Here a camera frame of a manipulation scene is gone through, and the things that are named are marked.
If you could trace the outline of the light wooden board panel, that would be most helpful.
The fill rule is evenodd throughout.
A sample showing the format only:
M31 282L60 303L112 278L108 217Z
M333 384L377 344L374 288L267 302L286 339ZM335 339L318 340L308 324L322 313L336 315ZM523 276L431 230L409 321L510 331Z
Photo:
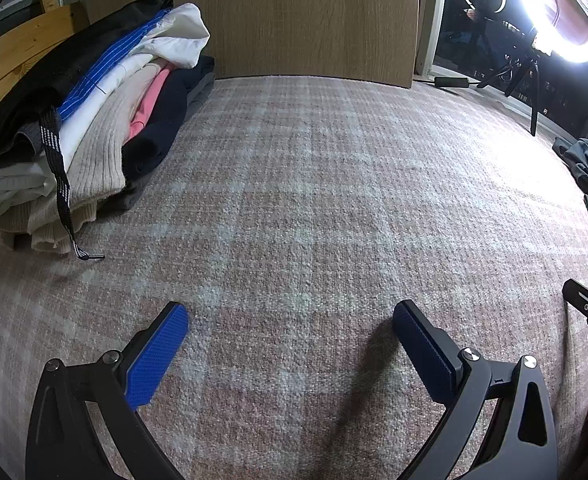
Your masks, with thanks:
M134 0L86 0L97 20ZM419 0L174 0L195 3L221 77L311 75L408 88Z

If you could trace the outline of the white blue striped garment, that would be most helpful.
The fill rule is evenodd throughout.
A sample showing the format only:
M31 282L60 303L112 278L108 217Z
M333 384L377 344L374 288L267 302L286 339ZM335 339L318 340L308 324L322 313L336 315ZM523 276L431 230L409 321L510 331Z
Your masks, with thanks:
M153 61L192 68L208 40L201 10L194 3L183 3L160 12L109 47L55 111L55 125L61 128L63 168L70 168L96 114L124 81ZM1 157L0 218L14 207L52 196L55 189L55 176L44 154L38 122L17 129L10 153L20 160L12 162L8 155Z

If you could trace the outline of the black light tripod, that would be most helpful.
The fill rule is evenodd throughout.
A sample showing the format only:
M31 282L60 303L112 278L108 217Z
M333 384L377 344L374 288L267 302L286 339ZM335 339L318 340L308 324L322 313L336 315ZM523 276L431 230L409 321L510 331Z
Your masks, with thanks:
M498 80L501 76L511 74L507 89L503 91L503 95L508 98L512 96L522 81L528 77L530 79L529 89L532 102L530 103L530 122L529 133L531 136L536 136L538 125L539 112L539 90L540 90L540 69L539 60L541 50L535 46L537 38L536 29L532 28L526 36L526 49L522 54L510 58L510 60L503 64L498 70L494 70L484 79L482 79L476 86L477 88L485 88L491 82Z

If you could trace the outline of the pink folded garment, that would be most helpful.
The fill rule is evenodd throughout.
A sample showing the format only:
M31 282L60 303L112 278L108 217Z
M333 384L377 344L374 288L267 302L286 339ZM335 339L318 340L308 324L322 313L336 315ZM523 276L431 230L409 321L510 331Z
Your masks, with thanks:
M130 141L137 136L148 123L154 106L160 95L160 90L163 89L166 79L169 74L175 69L172 63L165 64L158 74L154 77L145 94L139 102L137 110L134 112L134 117L131 119L128 136L126 141Z

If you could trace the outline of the plaid pink table cloth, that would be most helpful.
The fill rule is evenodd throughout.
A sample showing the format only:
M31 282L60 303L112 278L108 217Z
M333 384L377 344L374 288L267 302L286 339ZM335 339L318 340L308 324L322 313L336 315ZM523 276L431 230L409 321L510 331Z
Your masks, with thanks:
M473 92L221 80L100 262L0 246L0 465L23 477L48 359L122 348L169 301L191 327L142 408L188 479L394 479L442 408L390 327L411 299L488 359L532 354L562 463L588 410L584 196L545 134Z

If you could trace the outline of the black folded garment on pile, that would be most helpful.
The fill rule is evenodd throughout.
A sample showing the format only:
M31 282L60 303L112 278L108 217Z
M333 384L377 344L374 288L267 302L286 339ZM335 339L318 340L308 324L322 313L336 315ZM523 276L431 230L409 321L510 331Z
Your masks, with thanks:
M19 128L38 122L44 111L63 104L102 53L117 40L151 21L174 0L134 0L65 39L32 66L0 101L0 167L30 159L15 146Z

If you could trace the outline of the pine wooden headboard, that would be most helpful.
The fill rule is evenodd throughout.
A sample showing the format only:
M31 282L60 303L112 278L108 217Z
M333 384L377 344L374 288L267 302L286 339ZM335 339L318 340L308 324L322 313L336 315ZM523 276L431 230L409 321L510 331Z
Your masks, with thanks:
M20 79L63 40L87 27L84 6L59 6L0 37L0 101Z

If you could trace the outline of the navy folded garment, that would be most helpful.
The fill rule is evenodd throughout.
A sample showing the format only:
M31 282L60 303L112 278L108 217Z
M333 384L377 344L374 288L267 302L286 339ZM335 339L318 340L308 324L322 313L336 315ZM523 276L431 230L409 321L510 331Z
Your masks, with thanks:
M107 198L101 216L131 209L151 181L155 170L170 152L182 125L206 102L215 82L216 61L202 55L193 68L178 68L169 74L143 130L122 148L125 187Z

